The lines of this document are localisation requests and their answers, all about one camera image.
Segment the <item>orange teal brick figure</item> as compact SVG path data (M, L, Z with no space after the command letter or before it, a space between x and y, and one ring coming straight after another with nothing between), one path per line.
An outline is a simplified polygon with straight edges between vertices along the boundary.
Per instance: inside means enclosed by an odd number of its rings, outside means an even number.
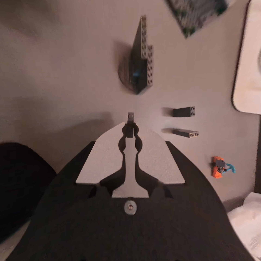
M226 163L224 158L219 156L213 156L211 158L211 169L212 169L212 177L218 179L222 178L223 174L231 171L232 173L236 173L236 169L232 164Z

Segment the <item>tall dark grey brick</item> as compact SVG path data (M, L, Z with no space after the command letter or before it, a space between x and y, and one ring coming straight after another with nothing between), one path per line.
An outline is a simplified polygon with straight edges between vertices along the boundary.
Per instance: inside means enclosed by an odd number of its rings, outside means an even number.
M193 116L195 116L195 106L173 109L172 116L173 117L193 117Z
M173 128L171 130L171 133L175 134L175 135L183 136L183 137L186 137L186 138L193 138L193 137L198 137L199 136L199 132L198 131L193 131L193 130L188 130L188 129Z

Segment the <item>grey rounded brick plate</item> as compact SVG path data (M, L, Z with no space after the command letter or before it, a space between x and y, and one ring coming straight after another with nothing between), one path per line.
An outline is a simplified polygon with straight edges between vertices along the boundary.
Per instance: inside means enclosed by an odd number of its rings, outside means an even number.
M123 57L118 67L119 80L134 95L141 95L151 87L148 79L147 60L141 61L141 64L135 66L129 57Z

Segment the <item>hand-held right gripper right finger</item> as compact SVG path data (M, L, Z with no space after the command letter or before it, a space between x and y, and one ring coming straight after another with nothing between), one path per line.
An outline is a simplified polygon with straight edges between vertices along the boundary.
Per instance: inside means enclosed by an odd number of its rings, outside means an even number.
M166 141L155 131L133 124L135 137L135 181L151 197L162 189L170 197L169 187L184 185L185 179L171 154Z

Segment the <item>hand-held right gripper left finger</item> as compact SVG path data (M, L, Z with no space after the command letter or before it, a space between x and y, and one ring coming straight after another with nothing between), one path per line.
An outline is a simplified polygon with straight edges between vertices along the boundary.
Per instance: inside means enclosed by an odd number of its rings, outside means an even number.
M105 187L112 197L113 192L126 179L126 124L119 125L102 134L94 143L76 184Z

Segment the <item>narrow dark grey brick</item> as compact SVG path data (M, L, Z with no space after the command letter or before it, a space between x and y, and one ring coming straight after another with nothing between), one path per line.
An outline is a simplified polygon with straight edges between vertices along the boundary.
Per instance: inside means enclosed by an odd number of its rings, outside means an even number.
M129 112L127 117L127 127L126 127L126 137L133 138L133 129L134 129L134 113Z

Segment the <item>grey brick baseplate build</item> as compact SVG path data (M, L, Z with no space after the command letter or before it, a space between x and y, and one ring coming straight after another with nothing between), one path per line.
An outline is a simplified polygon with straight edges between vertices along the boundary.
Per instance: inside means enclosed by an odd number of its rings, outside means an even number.
M185 39L227 11L226 0L165 0Z

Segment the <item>grey desk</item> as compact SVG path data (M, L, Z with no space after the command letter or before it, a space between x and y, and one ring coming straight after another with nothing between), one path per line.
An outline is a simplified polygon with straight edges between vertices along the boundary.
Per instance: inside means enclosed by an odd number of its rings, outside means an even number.
M1 142L27 145L59 172L134 112L202 171L227 211L239 206L254 189L260 118L231 101L246 4L185 39L165 1L1 1ZM136 96L117 70L141 15L155 75ZM172 116L190 106L195 116ZM213 156L236 173L212 177Z

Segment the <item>white paper bag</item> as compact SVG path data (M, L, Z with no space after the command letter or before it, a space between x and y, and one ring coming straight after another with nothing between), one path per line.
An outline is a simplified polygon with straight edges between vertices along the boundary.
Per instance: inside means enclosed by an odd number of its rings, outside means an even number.
M230 223L244 247L261 260L261 194L251 192L243 205L228 212Z

